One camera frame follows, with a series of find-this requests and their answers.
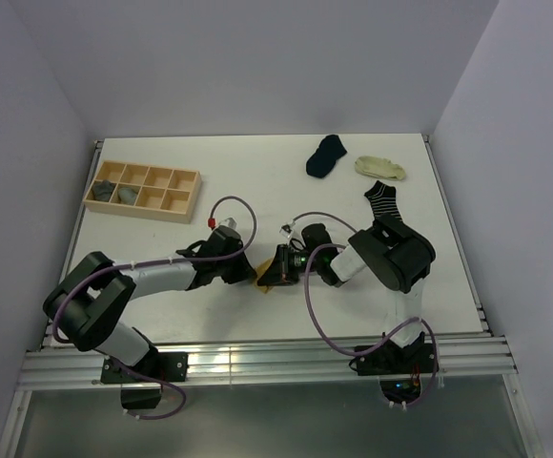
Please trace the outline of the mustard yellow sock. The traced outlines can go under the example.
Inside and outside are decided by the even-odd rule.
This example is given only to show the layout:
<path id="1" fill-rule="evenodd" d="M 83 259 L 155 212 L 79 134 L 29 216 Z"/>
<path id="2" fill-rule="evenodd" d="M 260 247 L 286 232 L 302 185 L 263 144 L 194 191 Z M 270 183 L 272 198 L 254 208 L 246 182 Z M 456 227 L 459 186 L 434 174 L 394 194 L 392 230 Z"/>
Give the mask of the mustard yellow sock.
<path id="1" fill-rule="evenodd" d="M 267 259 L 256 268 L 255 287 L 263 294 L 267 294 L 273 288 L 272 283 L 276 275 L 275 259 Z"/>

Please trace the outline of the light grey sock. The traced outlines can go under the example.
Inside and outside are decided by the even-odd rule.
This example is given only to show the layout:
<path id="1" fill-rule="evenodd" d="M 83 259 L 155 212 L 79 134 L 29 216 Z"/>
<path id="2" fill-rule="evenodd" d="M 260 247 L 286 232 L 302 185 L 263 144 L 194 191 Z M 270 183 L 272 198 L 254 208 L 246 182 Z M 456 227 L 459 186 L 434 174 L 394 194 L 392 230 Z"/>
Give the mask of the light grey sock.
<path id="1" fill-rule="evenodd" d="M 134 205 L 137 199 L 138 192 L 131 187 L 119 187 L 117 189 L 118 201 L 124 205 Z"/>

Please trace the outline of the dark grey sock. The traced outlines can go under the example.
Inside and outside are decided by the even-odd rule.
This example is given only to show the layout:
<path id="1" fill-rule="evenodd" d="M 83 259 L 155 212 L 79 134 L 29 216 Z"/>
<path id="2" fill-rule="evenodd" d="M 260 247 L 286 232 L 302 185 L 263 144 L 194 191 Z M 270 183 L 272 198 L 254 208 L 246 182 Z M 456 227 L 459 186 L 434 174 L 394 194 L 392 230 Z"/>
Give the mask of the dark grey sock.
<path id="1" fill-rule="evenodd" d="M 109 202 L 114 189 L 115 184 L 109 180 L 97 181 L 92 185 L 92 198 L 96 201 Z"/>

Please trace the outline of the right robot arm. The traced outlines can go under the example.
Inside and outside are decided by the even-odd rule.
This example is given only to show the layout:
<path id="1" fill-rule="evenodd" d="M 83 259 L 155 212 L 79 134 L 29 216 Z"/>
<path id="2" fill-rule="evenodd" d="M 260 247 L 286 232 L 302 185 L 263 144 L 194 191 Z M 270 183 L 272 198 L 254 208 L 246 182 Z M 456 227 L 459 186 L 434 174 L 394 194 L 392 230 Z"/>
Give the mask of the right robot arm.
<path id="1" fill-rule="evenodd" d="M 417 357 L 414 347 L 422 334 L 421 297 L 436 251 L 428 239 L 390 216 L 375 219 L 372 226 L 355 231 L 340 249 L 322 223 L 306 226 L 302 242 L 289 241 L 276 248 L 271 261 L 258 269 L 256 285 L 268 290 L 294 285 L 307 274 L 317 274 L 323 282 L 340 287 L 369 269 L 391 293 L 390 317 L 398 331 L 384 348 L 384 361 L 402 372 Z"/>

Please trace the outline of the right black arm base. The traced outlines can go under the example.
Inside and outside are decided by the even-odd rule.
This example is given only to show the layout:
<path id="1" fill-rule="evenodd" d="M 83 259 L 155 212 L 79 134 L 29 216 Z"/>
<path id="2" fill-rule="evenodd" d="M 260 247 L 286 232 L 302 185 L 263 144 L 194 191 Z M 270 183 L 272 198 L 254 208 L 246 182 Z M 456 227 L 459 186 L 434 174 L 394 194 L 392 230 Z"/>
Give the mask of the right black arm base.
<path id="1" fill-rule="evenodd" d="M 382 395 L 389 403 L 409 405 L 422 394 L 421 376 L 433 374 L 439 364 L 433 345 L 424 341 L 424 335 L 404 348 L 387 342 L 366 356 L 354 357 L 348 366 L 358 376 L 400 376 L 380 381 Z"/>

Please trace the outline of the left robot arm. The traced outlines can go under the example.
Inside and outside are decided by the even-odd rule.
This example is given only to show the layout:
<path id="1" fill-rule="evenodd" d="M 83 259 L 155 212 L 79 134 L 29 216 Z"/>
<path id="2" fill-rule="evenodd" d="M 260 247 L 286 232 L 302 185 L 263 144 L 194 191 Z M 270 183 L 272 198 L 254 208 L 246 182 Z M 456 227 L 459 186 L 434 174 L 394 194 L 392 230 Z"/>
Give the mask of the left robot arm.
<path id="1" fill-rule="evenodd" d="M 256 271 L 249 263 L 239 233 L 218 226 L 173 256 L 142 261 L 126 267 L 104 253 L 87 255 L 48 295 L 44 313 L 55 331 L 62 331 L 79 351 L 95 350 L 136 381 L 163 376 L 154 344 L 121 317 L 129 302 L 168 291 L 193 291 L 220 278 L 226 284 L 252 281 Z"/>

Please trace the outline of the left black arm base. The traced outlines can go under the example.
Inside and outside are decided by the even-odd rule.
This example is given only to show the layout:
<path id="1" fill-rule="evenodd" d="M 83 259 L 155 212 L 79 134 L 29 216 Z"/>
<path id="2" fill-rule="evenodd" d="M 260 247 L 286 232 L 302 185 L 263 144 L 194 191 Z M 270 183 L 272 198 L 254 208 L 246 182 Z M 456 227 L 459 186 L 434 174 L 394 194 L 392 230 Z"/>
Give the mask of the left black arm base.
<path id="1" fill-rule="evenodd" d="M 120 404 L 141 419 L 162 419 L 173 416 L 187 403 L 187 395 L 176 385 L 186 381 L 189 354 L 187 352 L 155 352 L 134 366 L 125 366 L 114 358 L 106 358 L 100 375 L 102 385 L 121 385 Z M 168 392 L 179 395 L 179 404 L 171 412 L 155 414 Z"/>

